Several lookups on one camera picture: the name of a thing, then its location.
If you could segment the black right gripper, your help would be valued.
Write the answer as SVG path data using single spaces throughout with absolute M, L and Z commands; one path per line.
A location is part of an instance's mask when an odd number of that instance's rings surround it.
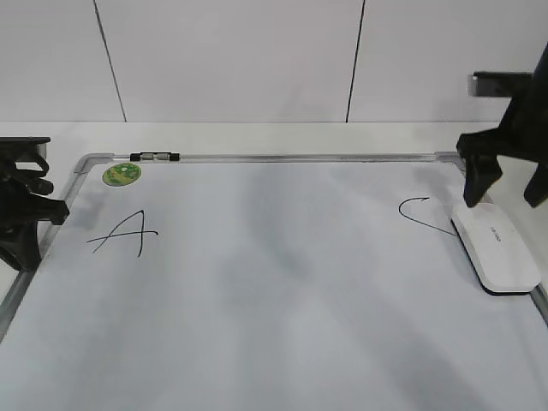
M 503 175 L 498 156 L 518 158 L 537 165 L 524 191 L 524 200 L 540 206 L 548 197 L 547 164 L 547 50 L 536 64 L 527 90 L 509 98 L 500 123 L 475 133 L 461 134 L 456 149 L 465 158 L 463 198 L 468 208 L 479 204 Z

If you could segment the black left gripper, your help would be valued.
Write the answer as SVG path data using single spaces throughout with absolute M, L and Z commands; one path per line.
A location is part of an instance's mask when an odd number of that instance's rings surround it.
M 1 150 L 1 260 L 17 271 L 39 267 L 38 222 L 61 225 L 69 216 L 63 200 L 48 197 L 48 171 L 39 149 Z

